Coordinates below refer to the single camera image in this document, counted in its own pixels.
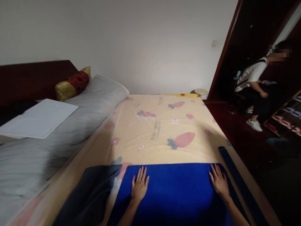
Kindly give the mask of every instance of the white wall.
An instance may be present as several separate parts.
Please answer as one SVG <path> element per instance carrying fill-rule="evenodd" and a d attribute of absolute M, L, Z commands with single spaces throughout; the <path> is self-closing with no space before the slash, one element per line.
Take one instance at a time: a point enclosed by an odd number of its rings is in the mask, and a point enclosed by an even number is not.
<path fill-rule="evenodd" d="M 0 64 L 69 59 L 132 94 L 209 90 L 236 5 L 237 0 L 1 0 Z"/>

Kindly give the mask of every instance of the white board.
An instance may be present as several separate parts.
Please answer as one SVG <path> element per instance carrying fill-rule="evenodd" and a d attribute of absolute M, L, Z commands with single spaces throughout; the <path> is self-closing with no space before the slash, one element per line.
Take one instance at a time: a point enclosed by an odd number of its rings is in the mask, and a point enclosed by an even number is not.
<path fill-rule="evenodd" d="M 78 106 L 45 99 L 0 127 L 0 135 L 46 138 Z"/>

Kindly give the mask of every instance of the dark red floor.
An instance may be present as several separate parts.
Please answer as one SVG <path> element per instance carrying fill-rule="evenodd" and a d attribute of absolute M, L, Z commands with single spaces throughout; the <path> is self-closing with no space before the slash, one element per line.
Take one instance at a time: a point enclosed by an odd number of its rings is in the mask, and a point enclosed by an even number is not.
<path fill-rule="evenodd" d="M 266 140 L 276 137 L 262 126 L 263 131 L 257 132 L 246 124 L 250 114 L 232 114 L 225 110 L 227 104 L 206 103 L 214 119 L 233 145 L 248 170 L 252 174 L 276 168 L 280 164 L 275 151 Z"/>
<path fill-rule="evenodd" d="M 227 104 L 206 103 L 216 122 L 233 145 L 257 184 L 272 205 L 283 225 L 295 225 L 299 221 L 301 200 L 301 156 L 279 156 L 266 143 L 277 137 L 262 127 L 257 132 L 246 124 L 248 114 L 231 114 Z"/>

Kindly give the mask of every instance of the wooden bed frame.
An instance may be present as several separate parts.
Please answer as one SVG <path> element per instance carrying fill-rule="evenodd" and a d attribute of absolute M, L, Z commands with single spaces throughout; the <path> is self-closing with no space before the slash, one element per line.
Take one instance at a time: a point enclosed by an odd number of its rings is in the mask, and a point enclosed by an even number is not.
<path fill-rule="evenodd" d="M 0 66 L 0 107 L 17 100 L 56 100 L 55 85 L 76 72 L 70 60 Z"/>

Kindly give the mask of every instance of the finger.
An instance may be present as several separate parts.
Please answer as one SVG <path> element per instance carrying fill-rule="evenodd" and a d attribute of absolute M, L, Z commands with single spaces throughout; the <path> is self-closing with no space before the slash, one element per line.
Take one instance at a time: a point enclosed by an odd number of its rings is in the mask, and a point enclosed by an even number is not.
<path fill-rule="evenodd" d="M 214 184 L 214 178 L 213 178 L 212 173 L 211 173 L 211 172 L 208 172 L 208 173 L 209 173 L 209 177 L 210 177 L 210 179 L 211 179 L 211 182 Z"/>
<path fill-rule="evenodd" d="M 216 178 L 216 177 L 217 177 L 217 174 L 216 174 L 216 172 L 215 172 L 215 169 L 213 168 L 213 165 L 212 165 L 212 164 L 210 164 L 210 166 L 211 166 L 211 170 L 212 170 L 212 172 L 213 172 L 213 176 L 214 176 L 214 178 Z"/>
<path fill-rule="evenodd" d="M 141 167 L 140 176 L 139 176 L 139 181 L 141 181 L 142 175 L 143 175 L 143 166 Z"/>
<path fill-rule="evenodd" d="M 215 171 L 216 171 L 216 175 L 217 175 L 218 177 L 220 177 L 220 176 L 219 176 L 219 169 L 217 168 L 216 163 L 214 163 L 214 169 L 215 169 Z"/>
<path fill-rule="evenodd" d="M 217 166 L 218 170 L 219 170 L 219 177 L 222 179 L 223 178 L 223 175 L 222 175 L 222 171 L 220 171 L 220 167 Z"/>
<path fill-rule="evenodd" d="M 132 187 L 134 187 L 134 185 L 135 185 L 135 175 L 132 178 Z"/>
<path fill-rule="evenodd" d="M 144 169 L 144 172 L 143 172 L 143 176 L 142 176 L 142 180 L 145 181 L 145 176 L 146 176 L 146 167 Z"/>
<path fill-rule="evenodd" d="M 139 170 L 138 170 L 138 175 L 137 175 L 136 182 L 138 182 L 138 181 L 139 181 L 139 177 L 140 177 L 140 171 L 141 171 L 141 169 L 139 169 Z"/>
<path fill-rule="evenodd" d="M 146 180 L 145 180 L 145 187 L 147 188 L 147 186 L 148 186 L 148 181 L 150 180 L 150 176 L 148 175 L 147 177 L 146 177 Z"/>
<path fill-rule="evenodd" d="M 225 182 L 226 182 L 226 184 L 227 184 L 227 186 L 228 186 L 228 181 L 227 181 L 227 177 L 226 177 L 226 174 L 224 173 L 224 180 L 225 180 Z"/>

